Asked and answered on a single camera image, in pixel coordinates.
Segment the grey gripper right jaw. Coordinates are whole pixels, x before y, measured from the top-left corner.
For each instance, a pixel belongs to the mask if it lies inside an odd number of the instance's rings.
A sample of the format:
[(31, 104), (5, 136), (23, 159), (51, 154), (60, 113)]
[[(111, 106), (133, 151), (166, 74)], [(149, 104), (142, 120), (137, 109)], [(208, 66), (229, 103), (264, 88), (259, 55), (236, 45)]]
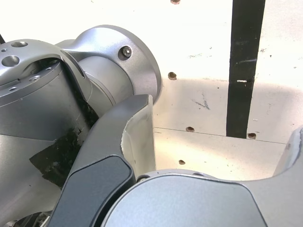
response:
[(300, 227), (303, 130), (295, 130), (270, 178), (227, 181), (165, 174), (127, 190), (104, 227)]

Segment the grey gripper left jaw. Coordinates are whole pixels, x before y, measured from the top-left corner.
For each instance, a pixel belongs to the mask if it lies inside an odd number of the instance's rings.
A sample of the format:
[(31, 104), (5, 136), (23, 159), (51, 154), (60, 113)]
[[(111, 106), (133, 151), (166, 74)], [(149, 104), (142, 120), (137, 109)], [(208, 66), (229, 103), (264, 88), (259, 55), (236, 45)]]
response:
[(48, 226), (99, 226), (137, 177), (156, 169), (152, 113), (152, 97), (134, 95), (97, 120), (81, 146)]

